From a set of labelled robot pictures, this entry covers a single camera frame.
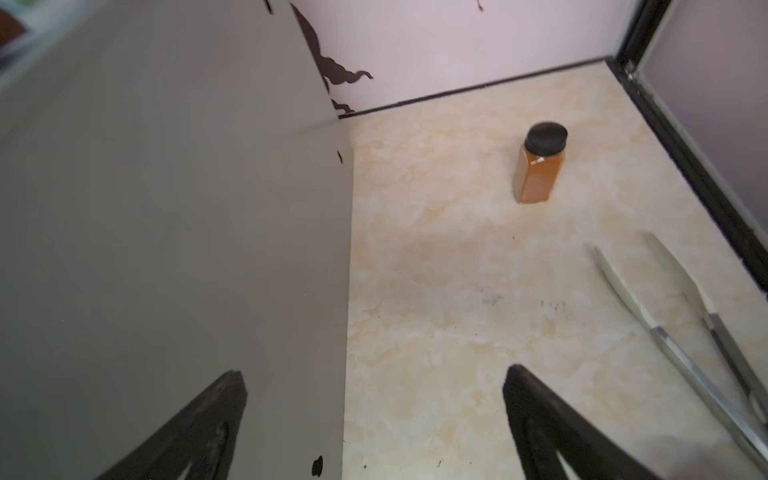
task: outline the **black mark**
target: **black mark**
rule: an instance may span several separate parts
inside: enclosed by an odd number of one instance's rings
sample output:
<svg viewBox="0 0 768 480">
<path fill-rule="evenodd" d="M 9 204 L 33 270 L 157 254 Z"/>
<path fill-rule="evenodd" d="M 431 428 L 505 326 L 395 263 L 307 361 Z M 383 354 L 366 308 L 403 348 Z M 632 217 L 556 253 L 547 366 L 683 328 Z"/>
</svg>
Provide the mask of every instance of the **black mark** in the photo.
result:
<svg viewBox="0 0 768 480">
<path fill-rule="evenodd" d="M 299 9 L 296 8 L 294 4 L 291 4 L 291 7 L 293 8 L 293 13 L 296 15 L 296 20 L 299 21 L 299 26 L 301 27 L 301 32 L 304 34 L 304 38 L 306 39 L 306 44 L 310 47 L 312 57 L 315 59 L 315 63 L 317 64 L 317 69 L 320 70 L 320 76 L 323 77 L 323 83 L 326 85 L 326 91 L 330 93 L 328 82 L 331 82 L 334 85 L 340 85 L 342 83 L 351 84 L 355 83 L 363 76 L 373 80 L 373 76 L 365 70 L 352 72 L 344 68 L 342 65 L 337 64 L 336 61 L 331 57 L 323 57 L 323 54 L 320 52 L 320 40 L 317 38 L 317 33 L 315 32 L 312 24 L 310 24 L 309 20 L 307 20 L 306 17 L 302 15 L 301 12 L 299 12 Z M 333 106 L 336 108 L 336 110 L 344 110 L 344 112 L 347 114 L 354 112 L 354 110 L 349 109 L 349 105 L 337 104 L 336 102 L 333 102 Z"/>
<path fill-rule="evenodd" d="M 312 463 L 312 476 L 319 477 L 321 473 L 323 473 L 323 456 L 322 455 L 317 457 L 317 460 L 315 460 Z"/>
</svg>

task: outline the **black lid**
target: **black lid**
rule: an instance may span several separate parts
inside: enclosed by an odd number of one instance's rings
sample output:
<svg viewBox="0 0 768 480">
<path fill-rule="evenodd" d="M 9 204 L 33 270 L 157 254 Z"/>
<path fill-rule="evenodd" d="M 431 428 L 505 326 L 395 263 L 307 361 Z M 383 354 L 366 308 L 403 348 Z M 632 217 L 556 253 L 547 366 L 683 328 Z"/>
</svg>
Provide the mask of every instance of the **black lid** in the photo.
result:
<svg viewBox="0 0 768 480">
<path fill-rule="evenodd" d="M 525 137 L 525 148 L 537 157 L 551 157 L 565 149 L 565 139 L 568 131 L 553 121 L 543 121 L 528 131 Z"/>
</svg>

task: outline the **black spot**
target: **black spot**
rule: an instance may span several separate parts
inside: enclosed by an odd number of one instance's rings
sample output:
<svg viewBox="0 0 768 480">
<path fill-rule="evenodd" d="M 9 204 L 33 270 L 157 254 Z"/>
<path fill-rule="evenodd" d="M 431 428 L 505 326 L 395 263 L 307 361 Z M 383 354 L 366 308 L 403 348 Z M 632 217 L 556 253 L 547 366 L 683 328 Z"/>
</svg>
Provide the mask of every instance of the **black spot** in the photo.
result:
<svg viewBox="0 0 768 480">
<path fill-rule="evenodd" d="M 312 463 L 312 476 L 319 477 L 321 473 L 323 473 L 323 456 L 322 455 L 317 457 L 317 460 L 315 460 Z"/>
</svg>

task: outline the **brown object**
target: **brown object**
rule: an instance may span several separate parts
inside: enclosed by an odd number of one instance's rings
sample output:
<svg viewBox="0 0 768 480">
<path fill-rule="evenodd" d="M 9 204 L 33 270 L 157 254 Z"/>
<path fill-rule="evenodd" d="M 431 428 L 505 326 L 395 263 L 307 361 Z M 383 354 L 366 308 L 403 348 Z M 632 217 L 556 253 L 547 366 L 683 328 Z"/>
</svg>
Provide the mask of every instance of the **brown object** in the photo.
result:
<svg viewBox="0 0 768 480">
<path fill-rule="evenodd" d="M 27 29 L 19 20 L 0 8 L 0 47 L 23 34 Z"/>
<path fill-rule="evenodd" d="M 512 182 L 519 204 L 535 204 L 549 198 L 565 159 L 567 137 L 565 127 L 550 121 L 536 124 L 528 131 Z"/>
</svg>

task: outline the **orange spice bottle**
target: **orange spice bottle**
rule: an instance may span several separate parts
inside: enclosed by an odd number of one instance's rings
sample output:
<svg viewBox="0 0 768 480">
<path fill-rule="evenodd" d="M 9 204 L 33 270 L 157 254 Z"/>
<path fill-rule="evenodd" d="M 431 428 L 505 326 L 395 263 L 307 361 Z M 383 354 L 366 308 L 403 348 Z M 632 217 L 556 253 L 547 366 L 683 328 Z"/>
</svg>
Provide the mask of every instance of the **orange spice bottle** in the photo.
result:
<svg viewBox="0 0 768 480">
<path fill-rule="evenodd" d="M 520 147 L 512 188 L 519 204 L 546 201 L 565 159 L 568 131 L 560 124 L 546 121 L 528 130 Z"/>
</svg>

